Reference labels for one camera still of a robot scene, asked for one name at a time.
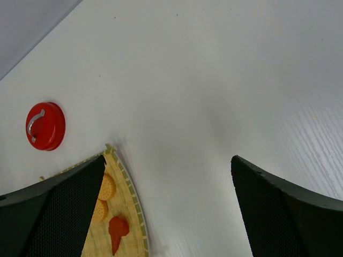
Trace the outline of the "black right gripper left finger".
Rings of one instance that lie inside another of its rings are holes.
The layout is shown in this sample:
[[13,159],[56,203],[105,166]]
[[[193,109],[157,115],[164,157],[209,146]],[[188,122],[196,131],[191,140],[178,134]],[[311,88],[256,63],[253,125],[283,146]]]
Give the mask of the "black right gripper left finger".
[[105,164],[99,155],[1,195],[1,256],[81,256]]

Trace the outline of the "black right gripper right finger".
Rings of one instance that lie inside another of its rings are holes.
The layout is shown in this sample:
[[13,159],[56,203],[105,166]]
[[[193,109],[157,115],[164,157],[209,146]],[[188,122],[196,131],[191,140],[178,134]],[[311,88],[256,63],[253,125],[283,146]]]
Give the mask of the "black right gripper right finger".
[[342,256],[342,201],[240,156],[231,174],[253,256]]

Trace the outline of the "round yellow biscuit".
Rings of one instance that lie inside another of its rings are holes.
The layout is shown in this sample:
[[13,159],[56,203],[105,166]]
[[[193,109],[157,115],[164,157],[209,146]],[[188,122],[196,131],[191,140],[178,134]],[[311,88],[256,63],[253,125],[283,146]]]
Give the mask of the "round yellow biscuit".
[[114,197],[116,193],[116,184],[109,174],[104,174],[100,187],[98,198],[103,201],[108,201]]
[[97,199],[93,216],[92,222],[101,222],[108,216],[108,205],[106,201]]

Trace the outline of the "red chicken wing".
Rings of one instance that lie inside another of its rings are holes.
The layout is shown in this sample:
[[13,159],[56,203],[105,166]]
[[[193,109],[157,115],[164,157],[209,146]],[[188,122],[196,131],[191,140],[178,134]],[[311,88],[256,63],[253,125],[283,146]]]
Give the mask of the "red chicken wing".
[[120,246],[121,238],[129,233],[129,224],[126,219],[115,216],[109,221],[108,231],[111,239],[111,253],[114,256]]

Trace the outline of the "red round lid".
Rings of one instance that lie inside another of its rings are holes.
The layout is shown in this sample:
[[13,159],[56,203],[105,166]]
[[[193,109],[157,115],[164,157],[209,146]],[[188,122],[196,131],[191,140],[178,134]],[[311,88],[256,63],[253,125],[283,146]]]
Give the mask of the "red round lid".
[[62,109],[54,102],[34,105],[26,118],[28,142],[38,150],[52,151],[63,141],[66,129]]

